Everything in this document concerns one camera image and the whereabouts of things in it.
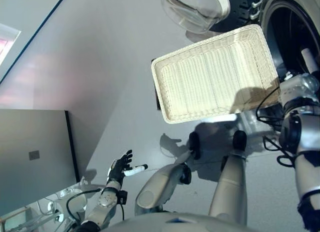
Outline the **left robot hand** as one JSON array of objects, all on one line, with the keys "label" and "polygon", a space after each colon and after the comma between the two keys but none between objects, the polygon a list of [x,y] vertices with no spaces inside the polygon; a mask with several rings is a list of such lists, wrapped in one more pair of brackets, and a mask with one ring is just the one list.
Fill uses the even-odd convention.
[{"label": "left robot hand", "polygon": [[130,177],[148,169],[147,164],[131,166],[133,151],[130,149],[121,158],[112,162],[107,172],[107,183],[118,182],[123,184],[124,177]]}]

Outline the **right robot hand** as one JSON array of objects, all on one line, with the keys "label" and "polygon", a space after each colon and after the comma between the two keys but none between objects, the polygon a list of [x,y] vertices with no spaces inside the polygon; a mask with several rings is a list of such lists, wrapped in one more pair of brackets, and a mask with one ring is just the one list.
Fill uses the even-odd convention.
[{"label": "right robot hand", "polygon": [[320,89],[320,66],[309,48],[300,51],[307,68],[307,73],[290,75],[280,85],[279,102],[285,106],[296,99],[310,99],[318,103],[317,92]]}]

